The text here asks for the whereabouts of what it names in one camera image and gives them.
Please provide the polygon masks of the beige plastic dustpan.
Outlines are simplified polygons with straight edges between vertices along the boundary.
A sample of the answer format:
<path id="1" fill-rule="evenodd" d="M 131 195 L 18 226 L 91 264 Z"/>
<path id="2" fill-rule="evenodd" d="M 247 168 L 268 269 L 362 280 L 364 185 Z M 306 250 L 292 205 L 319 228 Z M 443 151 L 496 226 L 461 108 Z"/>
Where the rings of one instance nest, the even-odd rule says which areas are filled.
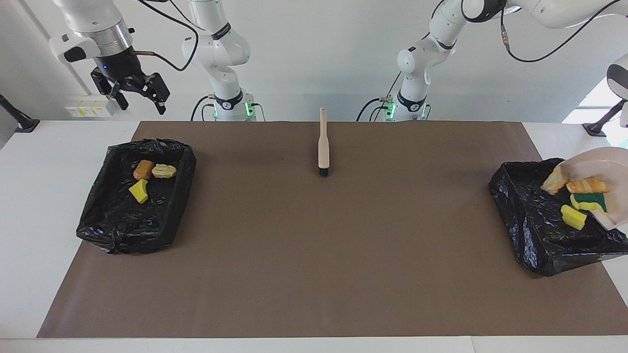
<path id="1" fill-rule="evenodd" d="M 570 179 L 594 177 L 607 185 L 606 214 L 592 211 L 606 230 L 628 224 L 628 149 L 600 147 L 566 159 L 559 166 Z"/>

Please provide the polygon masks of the bin with black trash bag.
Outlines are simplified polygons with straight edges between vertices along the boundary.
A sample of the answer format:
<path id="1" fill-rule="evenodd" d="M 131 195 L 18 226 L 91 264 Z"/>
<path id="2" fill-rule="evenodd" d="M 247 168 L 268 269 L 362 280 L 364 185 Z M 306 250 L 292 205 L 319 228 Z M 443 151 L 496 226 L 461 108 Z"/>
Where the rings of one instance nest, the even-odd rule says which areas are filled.
<path id="1" fill-rule="evenodd" d="M 618 229 L 605 229 L 591 212 L 582 211 L 581 229 L 565 223 L 561 209 L 572 206 L 568 191 L 551 195 L 541 188 L 561 162 L 506 162 L 489 181 L 517 262 L 546 277 L 628 255 L 628 237 Z"/>
<path id="2" fill-rule="evenodd" d="M 142 159 L 172 165 L 170 179 L 148 179 L 148 201 L 129 188 Z M 190 196 L 197 159 L 191 146 L 172 139 L 143 139 L 109 147 L 88 194 L 77 237 L 109 254 L 151 253 L 171 246 Z"/>

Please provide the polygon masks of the beige brush with black bristles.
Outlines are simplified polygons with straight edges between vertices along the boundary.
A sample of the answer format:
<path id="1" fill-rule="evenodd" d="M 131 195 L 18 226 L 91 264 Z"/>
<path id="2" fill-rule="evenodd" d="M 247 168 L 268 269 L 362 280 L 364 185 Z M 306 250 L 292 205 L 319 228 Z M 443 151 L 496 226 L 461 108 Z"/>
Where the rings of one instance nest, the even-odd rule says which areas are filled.
<path id="1" fill-rule="evenodd" d="M 320 136 L 318 139 L 318 170 L 319 176 L 328 177 L 330 168 L 330 147 L 328 143 L 327 108 L 320 108 Z"/>

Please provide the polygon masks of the white wall socket box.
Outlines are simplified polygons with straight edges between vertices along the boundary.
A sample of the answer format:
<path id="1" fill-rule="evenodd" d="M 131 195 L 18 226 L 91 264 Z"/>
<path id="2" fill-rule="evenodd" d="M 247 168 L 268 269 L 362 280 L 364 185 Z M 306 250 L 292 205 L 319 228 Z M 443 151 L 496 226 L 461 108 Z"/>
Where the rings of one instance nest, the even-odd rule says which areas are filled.
<path id="1" fill-rule="evenodd" d="M 69 116 L 79 119 L 113 118 L 120 110 L 115 101 L 99 95 L 72 96 L 65 103 L 64 109 Z"/>

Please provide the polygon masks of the large green and yellow sponge piece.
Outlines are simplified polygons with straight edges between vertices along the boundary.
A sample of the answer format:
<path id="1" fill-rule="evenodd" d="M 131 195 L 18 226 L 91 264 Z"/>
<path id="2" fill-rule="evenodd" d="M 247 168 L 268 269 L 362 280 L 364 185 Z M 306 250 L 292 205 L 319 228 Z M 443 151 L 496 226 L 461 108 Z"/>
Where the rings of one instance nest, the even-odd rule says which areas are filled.
<path id="1" fill-rule="evenodd" d="M 577 210 L 608 212 L 604 194 L 571 194 L 570 201 Z"/>

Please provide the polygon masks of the brown table mat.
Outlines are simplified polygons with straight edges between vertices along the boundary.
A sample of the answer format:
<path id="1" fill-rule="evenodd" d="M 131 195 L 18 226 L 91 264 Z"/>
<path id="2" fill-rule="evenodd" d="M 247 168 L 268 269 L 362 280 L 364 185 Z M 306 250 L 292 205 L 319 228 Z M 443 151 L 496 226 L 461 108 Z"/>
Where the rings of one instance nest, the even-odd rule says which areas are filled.
<path id="1" fill-rule="evenodd" d="M 602 264 L 525 270 L 489 194 L 538 161 L 521 123 L 143 122 L 193 148 L 174 244 L 83 243 L 39 332 L 77 337 L 628 335 Z"/>

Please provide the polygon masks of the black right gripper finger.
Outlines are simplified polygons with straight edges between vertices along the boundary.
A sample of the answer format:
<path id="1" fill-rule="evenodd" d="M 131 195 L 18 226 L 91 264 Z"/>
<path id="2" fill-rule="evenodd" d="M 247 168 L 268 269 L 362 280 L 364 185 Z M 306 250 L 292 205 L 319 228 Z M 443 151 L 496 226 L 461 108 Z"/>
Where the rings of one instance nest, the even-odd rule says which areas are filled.
<path id="1" fill-rule="evenodd" d="M 132 82 L 135 92 L 153 102 L 159 115 L 164 115 L 170 90 L 161 75 L 134 75 Z"/>
<path id="2" fill-rule="evenodd" d="M 116 101 L 121 110 L 127 110 L 129 103 L 120 92 L 119 83 L 114 80 L 114 83 L 109 82 L 108 78 L 101 72 L 100 69 L 93 69 L 91 72 L 91 78 L 99 90 L 100 94 L 106 98 Z"/>

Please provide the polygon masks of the beige crumbly sponge chunk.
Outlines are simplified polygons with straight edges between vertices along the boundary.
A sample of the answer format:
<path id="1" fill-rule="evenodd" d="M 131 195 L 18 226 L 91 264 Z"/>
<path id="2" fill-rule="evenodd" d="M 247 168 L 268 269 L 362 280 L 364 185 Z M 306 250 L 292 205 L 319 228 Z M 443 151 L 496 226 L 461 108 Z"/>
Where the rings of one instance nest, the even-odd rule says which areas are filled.
<path id="1" fill-rule="evenodd" d="M 563 171 L 562 165 L 557 165 L 542 183 L 541 190 L 550 195 L 556 195 L 569 182 L 569 176 Z"/>

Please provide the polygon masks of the black pole stand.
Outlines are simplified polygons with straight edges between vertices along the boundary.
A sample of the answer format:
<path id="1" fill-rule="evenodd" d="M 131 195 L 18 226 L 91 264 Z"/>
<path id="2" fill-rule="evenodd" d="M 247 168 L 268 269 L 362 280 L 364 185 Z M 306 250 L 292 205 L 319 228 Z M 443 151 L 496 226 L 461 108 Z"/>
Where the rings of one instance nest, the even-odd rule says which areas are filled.
<path id="1" fill-rule="evenodd" d="M 16 121 L 17 127 L 14 130 L 16 133 L 33 132 L 40 123 L 40 119 L 33 119 L 14 107 L 2 94 L 0 94 L 0 106 Z"/>
<path id="2" fill-rule="evenodd" d="M 621 99 L 616 105 L 611 107 L 598 121 L 594 123 L 583 123 L 581 126 L 588 133 L 589 136 L 605 138 L 606 134 L 603 132 L 603 126 L 615 118 L 618 114 L 623 114 L 624 110 L 628 107 L 628 99 Z"/>

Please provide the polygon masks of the small green and yellow sponge piece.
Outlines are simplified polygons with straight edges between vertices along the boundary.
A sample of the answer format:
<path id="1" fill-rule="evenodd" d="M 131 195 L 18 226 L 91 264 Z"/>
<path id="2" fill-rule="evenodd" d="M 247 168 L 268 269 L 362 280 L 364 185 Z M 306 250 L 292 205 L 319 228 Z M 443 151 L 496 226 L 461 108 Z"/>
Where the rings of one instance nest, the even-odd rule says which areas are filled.
<path id="1" fill-rule="evenodd" d="M 144 204 L 149 199 L 147 191 L 147 179 L 140 179 L 134 185 L 130 186 L 129 192 L 139 204 Z"/>

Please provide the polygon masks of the orange striped bread piece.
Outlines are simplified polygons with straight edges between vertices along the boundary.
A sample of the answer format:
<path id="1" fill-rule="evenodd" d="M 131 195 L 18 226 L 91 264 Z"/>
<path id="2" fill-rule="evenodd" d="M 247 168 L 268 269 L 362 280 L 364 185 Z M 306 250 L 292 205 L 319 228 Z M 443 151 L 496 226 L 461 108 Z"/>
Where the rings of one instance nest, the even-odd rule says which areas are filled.
<path id="1" fill-rule="evenodd" d="M 610 192 L 610 188 L 605 182 L 592 176 L 568 182 L 567 189 L 572 194 L 606 194 Z"/>

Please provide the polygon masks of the brown oval bread nugget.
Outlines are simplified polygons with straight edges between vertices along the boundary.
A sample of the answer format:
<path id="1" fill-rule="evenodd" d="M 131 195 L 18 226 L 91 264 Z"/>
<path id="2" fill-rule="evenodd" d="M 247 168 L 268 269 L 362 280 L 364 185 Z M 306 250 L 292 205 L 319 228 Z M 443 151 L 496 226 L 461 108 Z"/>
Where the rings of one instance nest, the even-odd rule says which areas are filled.
<path id="1" fill-rule="evenodd" d="M 155 163 L 148 160 L 148 159 L 142 159 L 141 161 L 139 161 L 139 163 L 137 164 L 137 167 L 135 168 L 134 172 L 133 172 L 133 177 L 139 181 L 141 179 L 145 179 L 148 180 L 151 178 L 152 176 L 152 169 L 155 167 Z"/>

